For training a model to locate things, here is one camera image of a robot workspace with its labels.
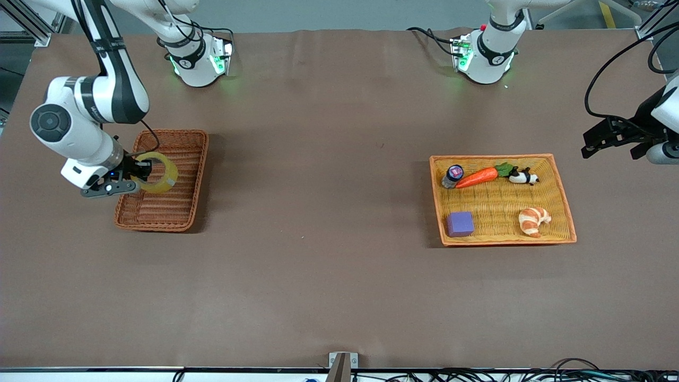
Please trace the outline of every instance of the wicker basket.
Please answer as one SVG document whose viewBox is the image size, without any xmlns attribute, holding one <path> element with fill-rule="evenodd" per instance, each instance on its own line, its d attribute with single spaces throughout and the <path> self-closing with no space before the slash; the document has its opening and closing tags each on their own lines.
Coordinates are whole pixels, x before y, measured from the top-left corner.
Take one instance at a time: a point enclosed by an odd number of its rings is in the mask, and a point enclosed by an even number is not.
<svg viewBox="0 0 679 382">
<path fill-rule="evenodd" d="M 453 164 L 462 166 L 465 175 L 469 175 L 504 162 L 520 169 L 530 167 L 531 173 L 540 177 L 540 182 L 530 186 L 498 178 L 453 190 L 441 185 L 441 178 Z M 439 232 L 444 245 L 527 245 L 576 241 L 566 193 L 552 154 L 432 156 L 429 165 Z M 529 237 L 521 231 L 519 212 L 528 207 L 542 207 L 552 215 L 549 224 L 540 225 L 541 238 Z M 451 212 L 457 211 L 471 211 L 475 226 L 471 236 L 447 235 L 446 219 Z"/>
<path fill-rule="evenodd" d="M 200 182 L 203 178 L 208 135 L 202 130 L 156 130 L 160 139 L 158 152 L 177 165 L 179 178 L 163 194 L 145 191 L 120 197 L 115 207 L 115 225 L 128 230 L 183 232 L 194 223 Z M 148 131 L 140 133 L 133 150 L 148 150 L 155 139 Z M 149 183 L 157 181 L 164 169 L 156 167 Z"/>
</svg>

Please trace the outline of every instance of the floor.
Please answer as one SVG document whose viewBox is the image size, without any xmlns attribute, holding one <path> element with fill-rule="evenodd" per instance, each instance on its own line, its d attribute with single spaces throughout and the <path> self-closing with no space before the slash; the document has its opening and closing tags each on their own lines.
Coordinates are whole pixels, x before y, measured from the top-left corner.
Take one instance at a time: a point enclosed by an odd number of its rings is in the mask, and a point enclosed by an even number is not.
<svg viewBox="0 0 679 382">
<path fill-rule="evenodd" d="M 149 27 L 125 11 L 111 6 L 111 12 L 123 34 L 151 33 Z M 533 10 L 533 21 L 548 13 L 545 10 Z M 649 15 L 646 12 L 639 13 L 642 17 Z M 679 20 L 679 12 L 674 13 L 663 24 Z M 622 15 L 615 11 L 612 11 L 612 15 L 616 27 L 632 27 Z M 267 2 L 265 6 L 262 6 L 261 1 L 252 0 L 203 0 L 191 18 L 205 26 L 229 27 L 236 33 L 300 29 L 403 30 L 413 26 L 443 30 L 475 27 L 487 22 L 488 7 L 482 0 L 280 0 Z M 606 23 L 598 2 L 594 0 L 546 25 L 546 29 L 599 28 L 606 28 Z M 74 29 L 74 33 L 79 32 L 79 28 Z M 659 49 L 664 67 L 679 64 L 679 50 L 675 49 L 678 44 L 679 39 L 673 36 Z M 33 49 L 29 44 L 0 44 L 0 67 L 23 73 Z M 2 109 L 11 111 L 21 79 L 19 75 L 0 71 Z"/>
</svg>

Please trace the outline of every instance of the purple foam block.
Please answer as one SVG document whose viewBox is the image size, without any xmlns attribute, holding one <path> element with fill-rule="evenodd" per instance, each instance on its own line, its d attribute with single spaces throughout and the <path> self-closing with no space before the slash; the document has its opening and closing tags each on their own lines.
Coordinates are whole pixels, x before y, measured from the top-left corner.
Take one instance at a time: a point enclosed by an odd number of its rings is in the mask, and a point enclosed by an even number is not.
<svg viewBox="0 0 679 382">
<path fill-rule="evenodd" d="M 469 236 L 474 233 L 474 220 L 471 212 L 453 212 L 448 215 L 448 236 L 461 237 Z"/>
</svg>

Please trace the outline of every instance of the orange carrot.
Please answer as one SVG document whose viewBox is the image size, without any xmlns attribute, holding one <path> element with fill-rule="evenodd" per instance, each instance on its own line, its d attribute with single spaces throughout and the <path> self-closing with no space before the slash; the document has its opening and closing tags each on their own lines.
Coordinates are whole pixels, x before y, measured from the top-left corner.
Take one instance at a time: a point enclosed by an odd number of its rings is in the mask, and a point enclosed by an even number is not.
<svg viewBox="0 0 679 382">
<path fill-rule="evenodd" d="M 507 162 L 499 164 L 495 167 L 487 167 L 483 170 L 473 173 L 472 175 L 469 175 L 468 177 L 463 177 L 457 184 L 455 184 L 455 188 L 474 186 L 475 184 L 492 181 L 498 176 L 508 176 L 512 168 L 512 165 Z"/>
</svg>

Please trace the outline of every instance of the yellow tape roll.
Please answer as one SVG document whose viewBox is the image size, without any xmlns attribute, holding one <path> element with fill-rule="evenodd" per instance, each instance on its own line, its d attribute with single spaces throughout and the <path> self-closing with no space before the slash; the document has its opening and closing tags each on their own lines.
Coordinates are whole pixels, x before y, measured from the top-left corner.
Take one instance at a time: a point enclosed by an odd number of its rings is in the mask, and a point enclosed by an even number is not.
<svg viewBox="0 0 679 382">
<path fill-rule="evenodd" d="M 151 159 L 152 162 L 160 162 L 165 166 L 165 173 L 160 178 L 160 181 L 155 183 L 147 183 L 136 177 L 132 177 L 132 180 L 139 183 L 141 189 L 150 192 L 152 194 L 162 194 L 163 192 L 169 191 L 172 186 L 177 182 L 179 177 L 179 172 L 177 171 L 177 166 L 165 155 L 159 152 L 147 152 L 146 154 L 141 154 L 135 158 L 137 161 Z"/>
</svg>

